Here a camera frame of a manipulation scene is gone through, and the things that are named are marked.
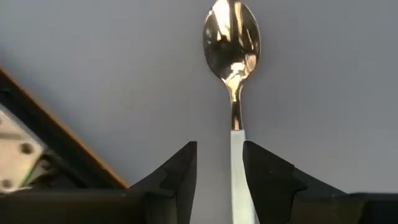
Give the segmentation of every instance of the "gray wall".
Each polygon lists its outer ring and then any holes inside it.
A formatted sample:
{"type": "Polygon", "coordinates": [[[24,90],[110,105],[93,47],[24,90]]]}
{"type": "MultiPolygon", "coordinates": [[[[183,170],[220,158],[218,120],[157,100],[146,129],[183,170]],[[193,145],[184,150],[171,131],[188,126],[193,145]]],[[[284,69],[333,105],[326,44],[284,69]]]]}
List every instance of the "gray wall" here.
{"type": "MultiPolygon", "coordinates": [[[[397,191],[398,1],[247,0],[262,32],[248,138],[345,191],[397,191]]],[[[130,183],[197,140],[192,223],[230,223],[213,0],[2,0],[0,64],[130,183]]]]}

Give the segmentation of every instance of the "white spoon handle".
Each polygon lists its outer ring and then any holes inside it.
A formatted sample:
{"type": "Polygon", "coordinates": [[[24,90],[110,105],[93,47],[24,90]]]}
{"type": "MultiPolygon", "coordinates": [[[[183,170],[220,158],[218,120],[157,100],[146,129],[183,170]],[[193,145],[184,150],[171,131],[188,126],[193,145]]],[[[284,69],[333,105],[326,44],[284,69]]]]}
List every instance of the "white spoon handle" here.
{"type": "Polygon", "coordinates": [[[256,211],[243,165],[244,130],[231,131],[231,194],[233,224],[255,224],[256,211]]]}

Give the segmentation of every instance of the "metal spoon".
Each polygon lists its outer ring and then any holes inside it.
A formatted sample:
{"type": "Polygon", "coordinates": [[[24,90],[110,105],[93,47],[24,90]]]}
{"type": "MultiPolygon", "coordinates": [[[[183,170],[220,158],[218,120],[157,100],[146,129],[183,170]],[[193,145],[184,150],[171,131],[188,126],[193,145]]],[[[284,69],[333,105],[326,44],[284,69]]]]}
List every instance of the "metal spoon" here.
{"type": "Polygon", "coordinates": [[[206,17],[203,48],[211,71],[226,85],[231,99],[231,194],[234,224],[254,224],[243,166],[245,133],[241,118],[241,90],[260,56],[260,34],[249,8],[241,1],[217,0],[206,17]]]}

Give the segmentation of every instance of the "spoon neck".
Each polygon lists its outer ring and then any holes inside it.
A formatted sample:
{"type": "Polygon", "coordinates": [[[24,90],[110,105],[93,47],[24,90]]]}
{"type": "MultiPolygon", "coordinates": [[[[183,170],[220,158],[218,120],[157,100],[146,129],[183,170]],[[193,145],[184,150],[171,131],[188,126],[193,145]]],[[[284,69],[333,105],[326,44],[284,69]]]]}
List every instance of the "spoon neck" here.
{"type": "Polygon", "coordinates": [[[242,130],[243,129],[243,124],[242,124],[242,116],[241,116],[241,100],[239,98],[236,98],[231,102],[231,107],[232,107],[232,127],[231,129],[234,131],[237,130],[242,130]]]}

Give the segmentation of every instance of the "black plastic piece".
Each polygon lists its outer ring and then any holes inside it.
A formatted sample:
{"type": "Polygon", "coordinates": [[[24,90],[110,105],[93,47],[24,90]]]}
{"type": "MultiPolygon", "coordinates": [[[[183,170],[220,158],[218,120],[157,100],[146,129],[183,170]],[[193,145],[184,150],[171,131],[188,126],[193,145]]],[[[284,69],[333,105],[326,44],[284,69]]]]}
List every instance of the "black plastic piece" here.
{"type": "Polygon", "coordinates": [[[189,224],[197,144],[189,142],[130,189],[23,190],[0,197],[0,223],[189,224]]]}
{"type": "Polygon", "coordinates": [[[253,142],[243,150],[260,224],[398,223],[398,194],[346,194],[253,142]]]}

